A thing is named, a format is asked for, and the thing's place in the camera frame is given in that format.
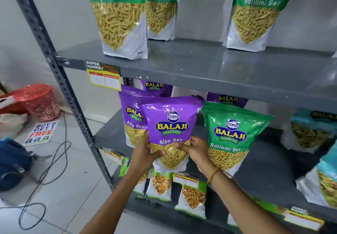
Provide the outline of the small green snack packet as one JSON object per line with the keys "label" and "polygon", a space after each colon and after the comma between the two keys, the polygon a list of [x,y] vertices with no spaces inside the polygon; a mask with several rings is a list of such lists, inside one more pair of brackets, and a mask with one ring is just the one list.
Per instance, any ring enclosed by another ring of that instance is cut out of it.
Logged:
{"label": "small green snack packet", "polygon": [[[119,173],[119,177],[124,177],[126,173],[129,170],[129,165],[130,165],[131,160],[127,157],[124,157],[122,160],[122,165]],[[146,180],[148,177],[148,171],[142,175],[140,180],[138,181],[137,185],[133,189],[134,192],[144,195],[145,194],[145,185],[146,185]]]}
{"label": "small green snack packet", "polygon": [[145,195],[149,198],[171,202],[172,176],[172,172],[160,173],[153,170]]}
{"label": "small green snack packet", "polygon": [[197,187],[183,185],[175,210],[200,219],[206,219],[206,194],[207,184],[205,182],[198,182]]}
{"label": "small green snack packet", "polygon": [[232,226],[232,227],[238,228],[237,223],[235,222],[235,220],[233,219],[233,217],[230,213],[228,214],[227,224]]}
{"label": "small green snack packet", "polygon": [[262,207],[263,209],[265,209],[266,211],[269,211],[271,213],[275,213],[278,215],[282,215],[286,209],[282,206],[279,205],[275,205],[272,203],[268,203],[268,202],[264,202],[258,198],[255,198],[253,196],[249,196],[255,203],[257,203],[260,207]]}

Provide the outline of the person's right forearm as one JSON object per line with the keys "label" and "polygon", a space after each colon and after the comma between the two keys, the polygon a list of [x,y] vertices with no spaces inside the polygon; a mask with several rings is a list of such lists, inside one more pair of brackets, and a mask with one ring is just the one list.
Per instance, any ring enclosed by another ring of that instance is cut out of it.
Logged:
{"label": "person's right forearm", "polygon": [[289,228],[247,196],[222,171],[213,177],[211,184],[242,234],[293,234]]}

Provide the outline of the teal snack packet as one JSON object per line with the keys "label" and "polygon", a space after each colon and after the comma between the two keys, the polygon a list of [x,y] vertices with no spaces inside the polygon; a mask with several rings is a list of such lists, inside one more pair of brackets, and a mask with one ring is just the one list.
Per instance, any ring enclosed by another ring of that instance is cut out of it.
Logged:
{"label": "teal snack packet", "polygon": [[282,126],[281,144],[288,150],[314,153],[337,138],[337,114],[298,109]]}
{"label": "teal snack packet", "polygon": [[308,202],[337,209],[337,140],[311,171],[296,180],[296,188]]}

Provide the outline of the person's right hand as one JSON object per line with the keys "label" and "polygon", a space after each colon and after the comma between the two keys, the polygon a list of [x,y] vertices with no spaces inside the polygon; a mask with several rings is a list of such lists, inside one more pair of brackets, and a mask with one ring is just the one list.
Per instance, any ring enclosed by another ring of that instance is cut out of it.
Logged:
{"label": "person's right hand", "polygon": [[200,137],[191,136],[191,150],[187,153],[195,162],[199,171],[209,178],[213,171],[217,168],[208,155],[208,143]]}

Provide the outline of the orange thread wristband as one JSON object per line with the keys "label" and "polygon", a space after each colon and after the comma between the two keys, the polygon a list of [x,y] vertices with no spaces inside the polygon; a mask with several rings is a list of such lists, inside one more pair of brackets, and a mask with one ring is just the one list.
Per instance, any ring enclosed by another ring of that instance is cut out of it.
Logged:
{"label": "orange thread wristband", "polygon": [[212,183],[213,177],[214,177],[219,171],[221,172],[221,167],[217,167],[217,168],[213,171],[213,173],[210,175],[210,177],[209,177],[208,180],[207,180],[207,184],[211,184],[211,183]]}

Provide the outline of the red plastic mesh basket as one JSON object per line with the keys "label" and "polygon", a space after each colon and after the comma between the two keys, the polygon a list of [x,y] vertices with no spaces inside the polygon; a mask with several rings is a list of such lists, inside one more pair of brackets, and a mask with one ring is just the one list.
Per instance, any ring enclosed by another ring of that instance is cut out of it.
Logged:
{"label": "red plastic mesh basket", "polygon": [[60,116],[60,107],[53,87],[47,84],[32,84],[14,92],[14,99],[23,103],[26,110],[40,122],[49,122]]}

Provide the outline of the white cloth bag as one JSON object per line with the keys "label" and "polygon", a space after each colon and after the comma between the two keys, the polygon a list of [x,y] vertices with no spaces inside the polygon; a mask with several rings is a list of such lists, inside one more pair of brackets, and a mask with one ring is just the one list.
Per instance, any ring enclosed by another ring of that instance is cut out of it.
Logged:
{"label": "white cloth bag", "polygon": [[27,122],[28,114],[0,114],[0,139],[16,138]]}

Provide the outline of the red and white bag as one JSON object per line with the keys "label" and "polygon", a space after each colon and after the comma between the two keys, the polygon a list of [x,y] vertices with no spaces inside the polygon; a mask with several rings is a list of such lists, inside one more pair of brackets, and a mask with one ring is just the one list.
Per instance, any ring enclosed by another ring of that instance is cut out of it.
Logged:
{"label": "red and white bag", "polygon": [[0,115],[1,114],[29,114],[25,105],[15,100],[17,91],[9,92],[0,96]]}

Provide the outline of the person's left forearm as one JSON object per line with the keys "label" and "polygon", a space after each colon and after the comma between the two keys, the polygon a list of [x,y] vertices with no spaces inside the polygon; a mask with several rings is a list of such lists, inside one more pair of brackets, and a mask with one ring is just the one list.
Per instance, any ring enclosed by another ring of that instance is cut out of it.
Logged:
{"label": "person's left forearm", "polygon": [[79,234],[114,234],[124,207],[141,177],[149,169],[129,168],[112,194]]}

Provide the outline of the large green snack packet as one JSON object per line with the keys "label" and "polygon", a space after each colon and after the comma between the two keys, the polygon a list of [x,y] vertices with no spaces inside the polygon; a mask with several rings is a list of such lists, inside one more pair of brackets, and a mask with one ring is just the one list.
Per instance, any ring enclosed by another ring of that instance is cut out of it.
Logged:
{"label": "large green snack packet", "polygon": [[233,177],[257,136],[274,117],[209,101],[201,110],[208,133],[209,157],[217,167]]}
{"label": "large green snack packet", "polygon": [[269,33],[289,0],[233,0],[223,46],[249,52],[265,50]]}
{"label": "large green snack packet", "polygon": [[178,0],[145,0],[148,39],[174,40]]}
{"label": "large green snack packet", "polygon": [[145,0],[90,0],[107,56],[148,58]]}

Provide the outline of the dark blue backpack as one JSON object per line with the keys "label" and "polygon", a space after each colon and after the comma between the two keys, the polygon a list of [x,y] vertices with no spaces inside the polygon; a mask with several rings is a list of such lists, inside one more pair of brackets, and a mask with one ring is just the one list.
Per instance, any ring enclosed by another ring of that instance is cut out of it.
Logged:
{"label": "dark blue backpack", "polygon": [[16,187],[33,165],[32,151],[9,137],[0,139],[0,192]]}

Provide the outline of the grey metal shelf rack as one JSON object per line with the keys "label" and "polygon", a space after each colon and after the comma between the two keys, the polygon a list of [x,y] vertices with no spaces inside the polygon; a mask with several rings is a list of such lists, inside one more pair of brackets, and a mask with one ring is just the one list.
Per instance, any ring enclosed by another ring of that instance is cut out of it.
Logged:
{"label": "grey metal shelf rack", "polygon": [[[337,115],[337,77],[332,76],[337,71],[337,59],[329,53],[282,48],[249,53],[227,50],[218,42],[188,39],[150,42],[155,53],[149,60],[105,56],[99,49],[99,40],[56,52],[34,1],[16,1],[111,190],[121,178],[109,174],[99,149],[111,148],[131,155],[132,149],[122,144],[122,111],[92,135],[64,67],[84,70],[85,60],[97,60],[119,66],[120,74],[127,78],[148,76],[155,81],[203,91],[228,89],[250,99]],[[248,162],[235,175],[236,180],[245,192],[263,201],[308,210],[328,222],[321,233],[337,234],[337,210],[307,202],[295,188],[295,177],[304,172],[299,163],[308,166],[318,158],[286,152],[279,142],[280,136],[280,130],[266,128],[253,144]]]}

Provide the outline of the person's left hand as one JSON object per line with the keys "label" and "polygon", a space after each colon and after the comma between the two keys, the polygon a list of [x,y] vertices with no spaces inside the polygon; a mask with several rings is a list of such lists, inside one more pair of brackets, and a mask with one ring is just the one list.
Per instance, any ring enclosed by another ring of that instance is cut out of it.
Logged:
{"label": "person's left hand", "polygon": [[149,171],[154,163],[154,161],[152,162],[150,160],[150,153],[149,135],[146,134],[141,143],[139,143],[133,150],[129,172],[135,176],[141,177]]}

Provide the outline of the purple snack packet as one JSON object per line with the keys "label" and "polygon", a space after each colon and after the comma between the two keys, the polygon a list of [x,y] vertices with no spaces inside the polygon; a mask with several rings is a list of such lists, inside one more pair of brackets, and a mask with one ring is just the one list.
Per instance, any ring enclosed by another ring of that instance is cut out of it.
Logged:
{"label": "purple snack packet", "polygon": [[126,144],[135,148],[144,139],[147,129],[146,120],[142,117],[138,107],[138,101],[144,97],[157,97],[157,95],[126,85],[121,85],[121,91],[118,93],[124,120]]}
{"label": "purple snack packet", "polygon": [[173,90],[172,85],[150,82],[150,81],[145,81],[145,80],[141,80],[140,82],[143,86],[144,91],[158,95],[160,97],[171,97],[172,90]]}
{"label": "purple snack packet", "polygon": [[201,96],[144,97],[138,100],[141,115],[146,120],[151,152],[165,151],[154,161],[156,172],[184,172],[189,155],[175,144],[190,145],[197,114],[205,100]]}
{"label": "purple snack packet", "polygon": [[229,104],[240,108],[244,108],[248,102],[248,99],[245,98],[213,92],[208,92],[206,100],[214,103]]}

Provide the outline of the printed offer sign card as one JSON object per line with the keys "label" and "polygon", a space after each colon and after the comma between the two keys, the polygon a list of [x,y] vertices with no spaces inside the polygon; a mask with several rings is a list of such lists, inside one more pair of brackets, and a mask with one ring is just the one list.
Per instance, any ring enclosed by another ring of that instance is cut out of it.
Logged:
{"label": "printed offer sign card", "polygon": [[26,140],[22,143],[23,147],[40,145],[50,142],[58,123],[58,120],[37,123],[26,138]]}

